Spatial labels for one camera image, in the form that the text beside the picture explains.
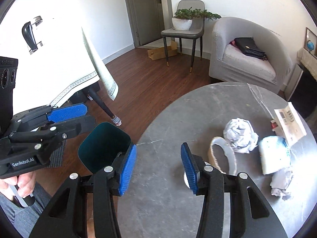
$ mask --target table leg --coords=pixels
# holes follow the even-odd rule
[[[165,51],[166,63],[167,63],[167,66],[169,67],[166,37],[163,37],[163,42],[164,42],[164,51]]]
[[[114,122],[116,126],[121,125],[120,118],[111,112],[111,110],[106,106],[106,104],[103,102],[101,97],[97,94],[97,92],[93,90],[91,86],[84,88],[82,91],[84,92],[85,95],[87,96],[90,95],[93,98],[93,100],[97,103],[97,105],[100,106],[102,110],[104,110],[106,114],[110,116],[111,120]]]
[[[180,55],[182,55],[182,39],[180,38]]]
[[[202,60],[202,36],[200,37],[200,59]]]
[[[195,49],[196,49],[196,39],[193,40],[193,51],[191,52],[191,69],[190,73],[193,70],[193,64],[194,64],[194,59],[195,59]]]

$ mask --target picture frame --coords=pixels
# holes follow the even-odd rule
[[[313,43],[313,50],[311,50],[311,47],[308,47],[308,42],[311,41]],[[304,48],[315,58],[317,58],[317,36],[309,29],[306,28],[305,32],[305,43]]]

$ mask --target blue gripper pad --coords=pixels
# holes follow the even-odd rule
[[[84,116],[87,113],[87,106],[84,103],[54,109],[47,119],[53,122],[61,122],[69,119]]]
[[[133,171],[136,159],[137,159],[137,147],[133,145],[130,149],[129,155],[126,159],[126,162],[123,166],[122,173],[120,176],[120,184],[118,189],[120,196],[123,196],[129,187],[129,183],[130,183],[130,179],[132,176],[132,171]]]
[[[193,156],[191,154],[191,151],[189,150],[187,143],[183,143],[180,147],[180,156],[182,158],[182,162],[185,168],[185,173],[187,175],[189,187],[193,191],[194,195],[196,195],[198,191],[197,171],[194,167],[194,164],[196,164],[196,162],[193,159]]]

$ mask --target gray marble tabletop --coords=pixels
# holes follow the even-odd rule
[[[193,195],[184,183],[181,144],[187,142],[193,154],[208,161],[212,138],[222,136],[229,120],[249,120],[260,140],[274,135],[271,115],[274,109],[286,106],[287,102],[276,94],[243,83],[204,86],[173,102],[149,125],[137,144],[129,189],[118,202],[122,237],[196,237],[203,197]],[[317,145],[303,123],[307,136],[291,147],[294,189],[288,200],[270,194],[272,175],[262,174],[258,148],[250,154],[236,153],[237,172],[249,174],[289,237],[301,228],[317,202]],[[229,237],[228,207],[226,195],[223,237]]]

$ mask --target teal trash bin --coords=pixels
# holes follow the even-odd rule
[[[126,153],[131,138],[118,127],[103,122],[83,141],[78,149],[78,157],[93,174],[110,166],[118,153]]]

